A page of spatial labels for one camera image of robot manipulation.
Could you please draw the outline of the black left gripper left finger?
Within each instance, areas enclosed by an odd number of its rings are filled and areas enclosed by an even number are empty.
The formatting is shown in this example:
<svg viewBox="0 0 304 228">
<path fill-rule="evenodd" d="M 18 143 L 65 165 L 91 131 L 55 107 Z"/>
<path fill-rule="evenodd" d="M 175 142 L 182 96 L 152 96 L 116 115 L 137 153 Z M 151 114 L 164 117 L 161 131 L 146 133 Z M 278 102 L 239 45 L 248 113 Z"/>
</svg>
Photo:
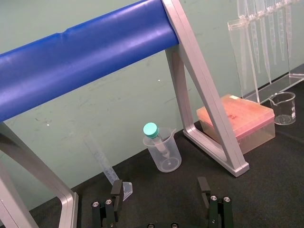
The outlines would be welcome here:
<svg viewBox="0 0 304 228">
<path fill-rule="evenodd" d="M 95 200 L 91 204 L 93 228 L 116 228 L 124 199 L 123 181 L 116 180 L 111 196 L 104 201 Z"/>
</svg>

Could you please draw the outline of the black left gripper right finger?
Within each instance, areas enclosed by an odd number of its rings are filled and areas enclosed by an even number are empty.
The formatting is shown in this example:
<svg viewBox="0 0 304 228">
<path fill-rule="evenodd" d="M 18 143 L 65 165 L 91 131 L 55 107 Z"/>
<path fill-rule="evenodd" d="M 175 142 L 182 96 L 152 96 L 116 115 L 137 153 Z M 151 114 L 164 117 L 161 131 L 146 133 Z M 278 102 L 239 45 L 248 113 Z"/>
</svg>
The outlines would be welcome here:
<svg viewBox="0 0 304 228">
<path fill-rule="evenodd" d="M 209 228 L 233 228 L 232 198 L 222 198 L 211 193 L 211 188 L 205 177 L 198 177 L 198 188 L 202 201 L 207 209 Z"/>
</svg>

